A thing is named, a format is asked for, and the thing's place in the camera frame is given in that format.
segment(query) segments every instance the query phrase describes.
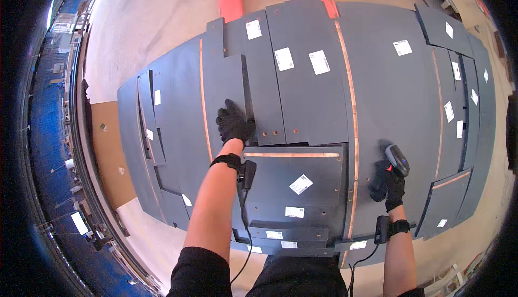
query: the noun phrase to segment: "black wristband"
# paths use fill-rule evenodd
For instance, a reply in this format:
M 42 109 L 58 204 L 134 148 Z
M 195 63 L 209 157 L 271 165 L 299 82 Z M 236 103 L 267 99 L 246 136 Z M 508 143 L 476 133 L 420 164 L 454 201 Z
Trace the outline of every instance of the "black wristband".
M 388 226 L 388 237 L 398 233 L 410 232 L 410 224 L 405 219 L 399 219 Z
M 234 153 L 229 153 L 229 154 L 225 154 L 225 155 L 216 157 L 212 161 L 210 166 L 213 166 L 214 164 L 217 164 L 220 162 L 226 163 L 229 166 L 229 168 L 236 169 L 237 172 L 239 172 L 239 170 L 241 169 L 241 158 Z

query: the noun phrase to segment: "white label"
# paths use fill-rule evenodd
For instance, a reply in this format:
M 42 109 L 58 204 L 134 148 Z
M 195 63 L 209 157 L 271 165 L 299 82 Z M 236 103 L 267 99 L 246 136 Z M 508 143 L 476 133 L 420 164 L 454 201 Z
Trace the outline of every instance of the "white label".
M 153 140 L 153 131 L 150 131 L 150 130 L 146 129 L 146 134 L 148 135 L 148 138 L 150 140 Z
M 252 252 L 262 254 L 263 250 L 258 246 L 252 246 Z
M 266 231 L 266 237 L 275 238 L 276 240 L 282 240 L 282 232 Z
M 396 52 L 399 56 L 412 53 L 412 49 L 410 48 L 410 44 L 407 40 L 402 40 L 399 42 L 394 42 L 394 47 L 396 48 Z
M 462 138 L 462 126 L 464 124 L 463 120 L 457 120 L 457 138 Z
M 461 71 L 458 69 L 458 63 L 457 62 L 452 62 L 452 67 L 453 67 L 453 75 L 455 76 L 455 80 L 460 80 L 461 79 Z
M 286 206 L 286 216 L 304 218 L 304 209 L 299 207 L 288 207 Z
M 315 71 L 315 74 L 321 74 L 331 71 L 329 69 L 329 65 L 327 64 L 327 59 L 325 58 L 324 51 L 321 50 L 310 53 L 309 59 L 311 60 L 311 64 L 313 65 L 313 70 Z
M 310 185 L 312 185 L 313 182 L 309 180 L 306 175 L 301 175 L 297 180 L 294 181 L 293 184 L 291 184 L 289 187 L 295 191 L 297 195 L 300 195 L 302 191 L 309 188 Z
M 281 246 L 285 249 L 297 249 L 297 242 L 281 241 Z
M 187 198 L 186 195 L 182 194 L 182 198 L 183 198 L 183 201 L 184 203 L 187 205 L 187 206 L 193 206 L 193 204 L 191 203 L 191 200 L 189 198 Z
M 351 244 L 351 247 L 349 248 L 349 250 L 363 249 L 366 246 L 367 246 L 367 241 L 354 242 L 353 244 Z
M 453 38 L 453 27 L 451 27 L 448 22 L 446 22 L 446 34 Z
M 479 95 L 475 93 L 475 89 L 471 89 L 471 99 L 473 99 L 475 105 L 479 104 Z
M 247 22 L 247 35 L 248 39 L 252 40 L 256 37 L 261 36 L 261 26 L 259 26 L 259 21 L 255 20 L 253 22 Z
M 295 67 L 293 65 L 291 53 L 289 52 L 289 47 L 281 48 L 280 50 L 275 51 L 275 59 L 277 60 L 279 71 L 284 71 Z
M 437 225 L 437 227 L 444 227 L 444 225 L 446 225 L 446 222 L 448 220 L 447 219 L 442 219 L 440 222 L 439 222 L 439 225 Z
M 453 115 L 453 108 L 452 108 L 451 101 L 447 102 L 446 105 L 444 105 L 444 110 L 446 111 L 446 118 L 448 119 L 448 123 L 449 123 L 455 117 Z
M 160 105 L 161 98 L 160 98 L 160 89 L 155 90 L 155 106 Z

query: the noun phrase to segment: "black glove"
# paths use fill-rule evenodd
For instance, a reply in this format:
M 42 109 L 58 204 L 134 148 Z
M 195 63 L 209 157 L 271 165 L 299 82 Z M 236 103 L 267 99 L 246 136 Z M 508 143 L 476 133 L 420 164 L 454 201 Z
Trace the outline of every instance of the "black glove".
M 244 113 L 232 100 L 225 100 L 225 105 L 227 108 L 220 108 L 216 118 L 221 140 L 225 144 L 229 139 L 238 138 L 244 145 L 255 131 L 255 121 L 253 119 L 244 121 Z
M 387 200 L 385 201 L 385 207 L 387 213 L 390 210 L 403 204 L 401 198 L 405 194 L 405 178 L 399 176 L 394 171 L 394 167 L 390 168 L 390 171 L 385 172 L 385 184 L 387 186 Z

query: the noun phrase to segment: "warehouse floor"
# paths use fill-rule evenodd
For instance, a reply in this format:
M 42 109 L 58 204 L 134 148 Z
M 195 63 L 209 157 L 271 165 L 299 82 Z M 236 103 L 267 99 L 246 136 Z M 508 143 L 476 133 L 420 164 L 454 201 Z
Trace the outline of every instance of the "warehouse floor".
M 286 0 L 243 0 L 245 12 Z M 422 0 L 335 0 L 374 2 L 414 9 Z M 498 233 L 514 177 L 507 171 L 505 122 L 511 86 L 506 69 L 496 55 L 493 24 L 474 0 L 453 0 L 465 27 L 489 50 L 496 87 L 496 139 L 486 187 L 473 217 L 428 241 L 413 241 L 418 282 L 424 282 L 457 263 L 464 269 L 484 251 Z M 131 234 L 129 243 L 169 289 L 169 276 L 177 262 L 185 231 L 169 227 L 142 212 L 120 143 L 117 89 L 139 69 L 184 41 L 201 34 L 206 23 L 218 18 L 217 0 L 96 0 L 87 48 L 87 91 L 92 103 L 94 149 L 108 199 Z M 473 26 L 479 25 L 476 32 Z M 98 126 L 105 124 L 108 131 Z M 246 253 L 232 250 L 230 272 L 241 268 Z M 233 284 L 236 296 L 245 295 L 260 273 L 265 255 L 253 254 L 243 274 Z M 346 282 L 350 271 L 342 270 Z M 362 296 L 382 293 L 383 263 L 356 270 L 355 291 Z

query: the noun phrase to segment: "black cable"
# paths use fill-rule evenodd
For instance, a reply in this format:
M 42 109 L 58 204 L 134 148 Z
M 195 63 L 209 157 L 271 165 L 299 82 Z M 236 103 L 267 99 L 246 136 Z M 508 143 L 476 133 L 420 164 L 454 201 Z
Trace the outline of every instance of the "black cable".
M 349 282 L 349 288 L 347 289 L 347 291 L 349 292 L 349 297 L 353 297 L 354 268 L 356 267 L 356 265 L 358 263 L 363 262 L 363 261 L 367 260 L 368 258 L 372 257 L 374 255 L 374 253 L 376 253 L 376 250 L 378 249 L 378 246 L 379 246 L 379 244 L 376 244 L 376 247 L 374 248 L 374 251 L 372 251 L 372 253 L 368 257 L 366 257 L 365 259 L 356 261 L 352 267 L 351 267 L 351 263 L 349 263 L 349 268 L 351 269 L 351 281 Z
M 241 272 L 243 272 L 244 270 L 244 267 L 247 266 L 247 262 L 248 262 L 248 259 L 250 258 L 250 255 L 252 254 L 252 248 L 253 248 L 253 245 L 252 245 L 252 236 L 250 235 L 250 231 L 248 230 L 248 225 L 247 223 L 244 221 L 244 203 L 247 201 L 247 197 L 248 197 L 248 190 L 245 190 L 245 193 L 244 193 L 244 197 L 243 197 L 243 203 L 241 204 L 241 220 L 243 221 L 243 225 L 244 225 L 244 229 L 247 230 L 247 233 L 248 233 L 248 238 L 250 239 L 250 250 L 248 251 L 248 256 L 247 256 L 247 259 L 245 260 L 244 264 L 243 264 L 243 267 L 241 268 L 241 270 L 239 270 L 239 272 L 237 273 L 237 275 L 234 277 L 234 279 L 232 279 L 232 281 L 230 282 L 230 284 L 232 284 L 232 282 L 234 282 L 237 277 L 239 277 L 239 275 L 241 274 Z

